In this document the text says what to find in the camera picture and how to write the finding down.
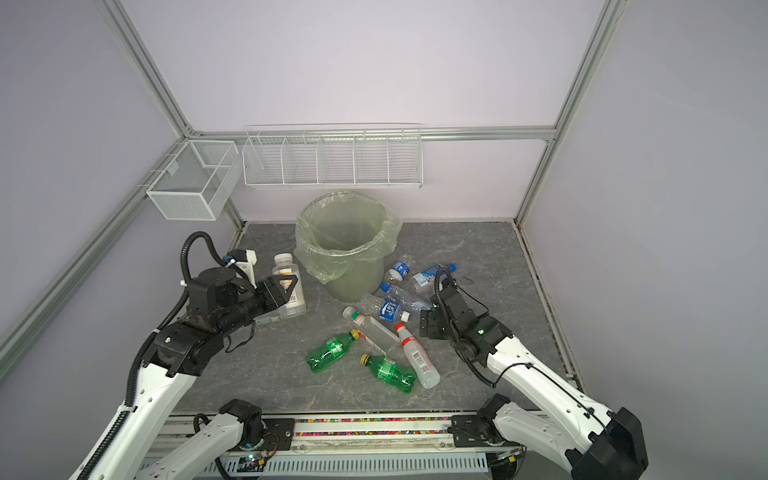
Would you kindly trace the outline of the clear bottle orange label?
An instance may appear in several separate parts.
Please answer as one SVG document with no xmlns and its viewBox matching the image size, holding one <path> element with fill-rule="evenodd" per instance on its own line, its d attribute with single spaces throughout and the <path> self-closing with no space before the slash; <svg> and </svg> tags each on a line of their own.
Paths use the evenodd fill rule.
<svg viewBox="0 0 768 480">
<path fill-rule="evenodd" d="M 272 273 L 280 278 L 280 284 L 290 294 L 287 303 L 279 309 L 281 319 L 291 319 L 307 311 L 307 303 L 298 265 L 290 253 L 280 253 L 274 257 Z"/>
</svg>

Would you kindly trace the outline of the clear square bottle green label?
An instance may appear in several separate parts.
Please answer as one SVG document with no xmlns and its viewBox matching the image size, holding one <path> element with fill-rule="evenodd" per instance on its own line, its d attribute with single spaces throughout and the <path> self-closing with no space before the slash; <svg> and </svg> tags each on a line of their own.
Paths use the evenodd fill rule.
<svg viewBox="0 0 768 480">
<path fill-rule="evenodd" d="M 257 327 L 261 327 L 261 326 L 265 326 L 265 325 L 271 325 L 271 324 L 274 324 L 274 323 L 279 323 L 281 320 L 282 320 L 282 318 L 279 315 L 274 315 L 274 316 L 263 315 L 263 316 L 259 316 L 259 317 L 255 318 L 253 323 Z"/>
</svg>

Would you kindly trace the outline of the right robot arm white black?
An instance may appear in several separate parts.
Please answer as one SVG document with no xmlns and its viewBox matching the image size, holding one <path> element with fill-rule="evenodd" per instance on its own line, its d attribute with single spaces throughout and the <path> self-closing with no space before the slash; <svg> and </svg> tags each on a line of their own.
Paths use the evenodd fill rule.
<svg viewBox="0 0 768 480">
<path fill-rule="evenodd" d="M 493 396 L 478 412 L 488 437 L 525 446 L 573 479 L 638 479 L 646 471 L 643 428 L 632 412 L 612 410 L 579 391 L 499 320 L 476 315 L 457 287 L 437 289 L 431 301 L 423 323 L 435 319 L 483 383 L 508 383 L 539 409 L 531 413 L 503 395 Z"/>
</svg>

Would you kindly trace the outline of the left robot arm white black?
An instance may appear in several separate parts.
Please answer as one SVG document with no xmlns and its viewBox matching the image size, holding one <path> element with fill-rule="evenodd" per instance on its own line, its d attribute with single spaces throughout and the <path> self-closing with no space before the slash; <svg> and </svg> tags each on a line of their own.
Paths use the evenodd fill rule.
<svg viewBox="0 0 768 480">
<path fill-rule="evenodd" d="M 131 366 L 126 398 L 111 424 L 73 473 L 75 479 L 136 479 L 161 427 L 225 340 L 254 319 L 287 304 L 299 280 L 272 275 L 256 283 L 236 266 L 185 280 L 187 316 L 153 331 Z M 257 447 L 266 435 L 259 407 L 226 403 L 217 415 L 145 476 L 191 479 L 227 451 Z"/>
</svg>

